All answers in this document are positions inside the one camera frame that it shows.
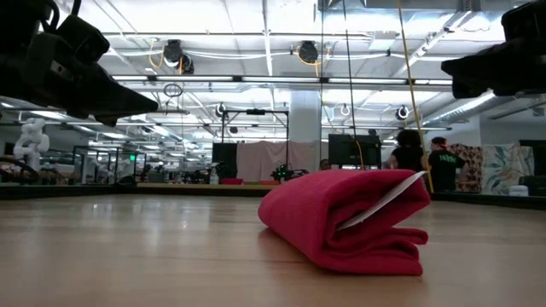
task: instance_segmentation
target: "red towel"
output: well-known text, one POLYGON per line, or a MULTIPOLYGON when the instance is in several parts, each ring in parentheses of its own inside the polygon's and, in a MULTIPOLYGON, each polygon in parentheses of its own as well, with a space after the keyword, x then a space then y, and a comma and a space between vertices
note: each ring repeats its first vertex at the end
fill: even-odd
POLYGON ((371 275, 421 275, 415 245, 427 243, 427 233, 393 226, 430 203, 422 180, 362 223, 336 231, 414 174, 403 170, 315 172, 269 192, 258 215, 320 267, 371 275))

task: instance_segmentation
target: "wire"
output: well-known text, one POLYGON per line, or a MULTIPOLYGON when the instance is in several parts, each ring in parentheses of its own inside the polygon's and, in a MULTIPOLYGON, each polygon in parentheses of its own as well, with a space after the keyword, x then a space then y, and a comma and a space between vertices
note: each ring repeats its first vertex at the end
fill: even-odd
MULTIPOLYGON (((346 0, 343 0, 343 17, 345 19, 345 24, 347 25, 347 7, 346 0)), ((351 115, 352 115, 352 131, 353 131, 353 140, 357 144, 358 152, 360 153, 360 164, 362 165, 362 170, 364 170, 364 157, 362 155, 362 149, 360 143, 357 140, 357 124, 355 120, 355 99, 352 93, 352 70, 351 70, 351 50, 349 48, 349 29, 345 28, 346 44, 347 44, 347 60, 349 63, 349 87, 351 90, 351 115)))
POLYGON ((81 6, 82 6, 82 0, 74 0, 74 4, 72 5, 72 12, 70 12, 70 14, 78 16, 79 8, 81 6))
MULTIPOLYGON (((404 31, 404 18, 402 18, 402 0, 397 0, 398 5, 398 17, 400 19, 400 27, 402 32, 402 42, 404 43, 404 55, 406 60, 406 67, 408 67, 408 80, 411 80, 411 67, 410 59, 408 57, 408 44, 406 43, 406 34, 404 31)), ((419 112, 417 111, 417 106, 415 104, 415 93, 413 91, 413 82, 409 82, 409 92, 411 93, 411 103, 413 104, 413 114, 415 116, 415 123, 417 124, 417 131, 419 131, 419 137, 421 138, 422 146, 425 146, 425 139, 423 137, 423 130, 421 129, 421 122, 419 120, 419 112)), ((428 164, 428 154, 427 151, 423 149, 423 156, 425 157, 425 166, 427 167, 427 176, 428 176, 428 185, 430 187, 430 192, 434 193, 433 179, 430 174, 430 165, 428 164)))
MULTIPOLYGON (((150 47, 150 50, 154 48, 154 45, 155 45, 155 41, 152 42, 152 47, 150 47)), ((165 57, 163 56, 163 52, 161 52, 161 61, 160 61, 160 64, 157 65, 152 60, 152 55, 148 55, 148 60, 150 61, 150 65, 152 65, 155 68, 160 68, 163 65, 163 60, 164 59, 165 59, 165 57)))
POLYGON ((59 12, 59 6, 57 5, 57 3, 55 3, 55 1, 47 0, 47 3, 51 7, 51 9, 53 10, 53 18, 51 19, 51 22, 49 23, 48 29, 46 29, 44 27, 44 31, 53 32, 53 31, 57 30, 57 26, 59 25, 59 18, 61 16, 61 13, 59 12))

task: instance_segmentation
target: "monitor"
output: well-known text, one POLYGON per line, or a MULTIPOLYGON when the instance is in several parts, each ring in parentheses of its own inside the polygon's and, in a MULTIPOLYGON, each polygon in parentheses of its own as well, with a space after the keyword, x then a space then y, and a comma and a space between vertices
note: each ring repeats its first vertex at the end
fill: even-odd
MULTIPOLYGON (((381 141, 378 136, 357 136, 365 166, 381 168, 381 141)), ((328 135, 328 162, 331 165, 361 165, 354 136, 328 135)))

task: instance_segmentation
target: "wooden table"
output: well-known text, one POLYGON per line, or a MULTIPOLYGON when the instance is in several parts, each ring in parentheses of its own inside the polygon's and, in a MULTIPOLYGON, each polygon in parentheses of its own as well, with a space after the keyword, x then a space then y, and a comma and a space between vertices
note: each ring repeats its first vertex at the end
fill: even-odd
POLYGON ((0 306, 542 306, 546 212, 434 203, 423 277, 317 269, 259 199, 108 195, 0 202, 0 306))

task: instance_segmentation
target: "metal frame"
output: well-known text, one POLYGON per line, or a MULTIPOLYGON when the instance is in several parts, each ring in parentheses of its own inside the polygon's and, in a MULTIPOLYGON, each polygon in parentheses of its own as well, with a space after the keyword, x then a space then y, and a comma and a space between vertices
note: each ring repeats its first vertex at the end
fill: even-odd
MULTIPOLYGON (((223 110, 222 111, 222 143, 224 143, 224 130, 225 130, 225 126, 228 123, 225 122, 225 119, 227 117, 227 115, 229 113, 235 113, 235 116, 231 119, 233 120, 235 117, 237 117, 237 115, 241 114, 241 113, 247 113, 249 110, 246 110, 246 111, 236 111, 236 110, 223 110)), ((289 111, 272 111, 272 110, 260 110, 260 112, 264 112, 264 114, 273 114, 274 117, 276 117, 277 119, 279 119, 276 115, 277 114, 284 114, 286 115, 287 117, 287 123, 284 124, 281 119, 279 119, 279 122, 281 122, 282 126, 286 127, 287 129, 287 157, 286 157, 286 161, 287 161, 287 164, 288 164, 288 146, 289 146, 289 142, 288 142, 288 137, 289 137, 289 132, 290 132, 290 112, 289 111)))

